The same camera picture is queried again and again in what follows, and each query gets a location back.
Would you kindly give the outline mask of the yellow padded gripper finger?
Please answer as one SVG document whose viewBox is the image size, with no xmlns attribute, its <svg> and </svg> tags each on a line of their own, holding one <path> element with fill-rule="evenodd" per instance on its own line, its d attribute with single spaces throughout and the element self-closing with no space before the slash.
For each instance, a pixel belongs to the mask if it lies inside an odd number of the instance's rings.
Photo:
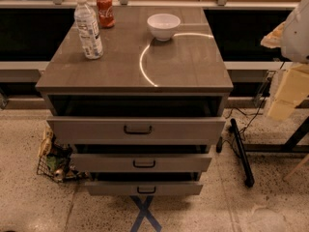
<svg viewBox="0 0 309 232">
<path fill-rule="evenodd" d="M 309 65 L 294 64 L 282 72 L 267 111 L 267 117 L 284 121 L 309 96 Z"/>
<path fill-rule="evenodd" d="M 284 22 L 280 23 L 270 33 L 264 36 L 261 40 L 261 45 L 268 48 L 280 47 L 284 25 Z"/>
</svg>

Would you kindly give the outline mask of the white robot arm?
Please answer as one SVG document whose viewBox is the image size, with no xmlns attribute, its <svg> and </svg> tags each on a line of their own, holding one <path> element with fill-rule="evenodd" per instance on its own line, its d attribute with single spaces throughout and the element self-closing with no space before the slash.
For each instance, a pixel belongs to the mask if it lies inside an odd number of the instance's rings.
<svg viewBox="0 0 309 232">
<path fill-rule="evenodd" d="M 261 45 L 279 47 L 281 55 L 293 62 L 283 71 L 267 111 L 267 117 L 283 121 L 309 96 L 309 0 L 301 0 Z"/>
</svg>

